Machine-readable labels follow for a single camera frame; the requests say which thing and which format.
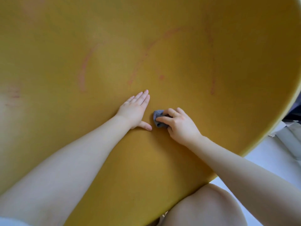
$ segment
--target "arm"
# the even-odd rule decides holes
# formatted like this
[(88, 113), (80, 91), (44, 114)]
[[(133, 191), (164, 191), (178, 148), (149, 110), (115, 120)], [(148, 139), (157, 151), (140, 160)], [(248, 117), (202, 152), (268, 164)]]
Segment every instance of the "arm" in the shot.
[(0, 216), (31, 225), (63, 225), (81, 200), (111, 150), (141, 121), (148, 90), (132, 96), (99, 128), (60, 149), (0, 197)]
[(156, 120), (170, 126), (170, 136), (207, 163), (263, 225), (301, 224), (300, 190), (202, 136), (182, 109), (168, 109), (164, 113), (173, 118)]

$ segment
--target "person's left arm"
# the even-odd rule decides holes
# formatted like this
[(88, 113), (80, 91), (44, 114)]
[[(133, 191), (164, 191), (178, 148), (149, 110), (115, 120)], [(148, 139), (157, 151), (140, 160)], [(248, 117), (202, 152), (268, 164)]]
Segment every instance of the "person's left arm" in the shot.
[(48, 157), (0, 196), (0, 216), (30, 225), (63, 225), (111, 150), (141, 121), (148, 90), (129, 98), (106, 123)]

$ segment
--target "hand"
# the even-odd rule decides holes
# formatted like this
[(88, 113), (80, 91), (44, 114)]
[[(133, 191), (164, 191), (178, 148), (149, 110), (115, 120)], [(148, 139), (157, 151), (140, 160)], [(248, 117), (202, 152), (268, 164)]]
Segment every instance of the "hand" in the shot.
[(197, 126), (192, 119), (180, 108), (164, 110), (163, 114), (168, 114), (170, 117), (158, 117), (156, 121), (163, 122), (169, 127), (167, 128), (171, 138), (186, 147), (190, 147), (199, 138), (202, 137)]
[(150, 124), (141, 121), (148, 102), (150, 100), (150, 95), (148, 90), (144, 93), (140, 92), (136, 96), (130, 97), (122, 106), (120, 106), (116, 116), (121, 116), (129, 121), (131, 129), (136, 127), (144, 128), (148, 131), (152, 130)]

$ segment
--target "person's right hand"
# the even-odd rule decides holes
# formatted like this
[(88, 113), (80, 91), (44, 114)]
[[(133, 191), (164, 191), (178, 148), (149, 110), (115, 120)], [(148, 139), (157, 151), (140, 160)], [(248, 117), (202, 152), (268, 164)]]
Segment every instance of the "person's right hand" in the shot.
[(192, 119), (180, 108), (164, 110), (163, 114), (170, 117), (158, 117), (156, 121), (163, 122), (169, 127), (167, 128), (171, 138), (186, 147), (190, 147), (198, 141), (202, 135), (194, 124)]

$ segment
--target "cloth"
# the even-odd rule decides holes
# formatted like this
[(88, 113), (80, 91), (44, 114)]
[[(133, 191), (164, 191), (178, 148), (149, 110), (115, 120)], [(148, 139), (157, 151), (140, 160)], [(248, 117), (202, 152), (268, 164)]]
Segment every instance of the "cloth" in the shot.
[(169, 126), (169, 125), (164, 124), (162, 122), (156, 121), (157, 117), (171, 117), (170, 115), (163, 115), (163, 111), (164, 110), (156, 110), (156, 111), (153, 112), (153, 121), (154, 121), (157, 128), (162, 128), (162, 127), (168, 128), (168, 126)]
[(0, 217), (0, 225), (1, 226), (29, 226), (19, 220), (12, 219), (12, 218), (2, 218)]

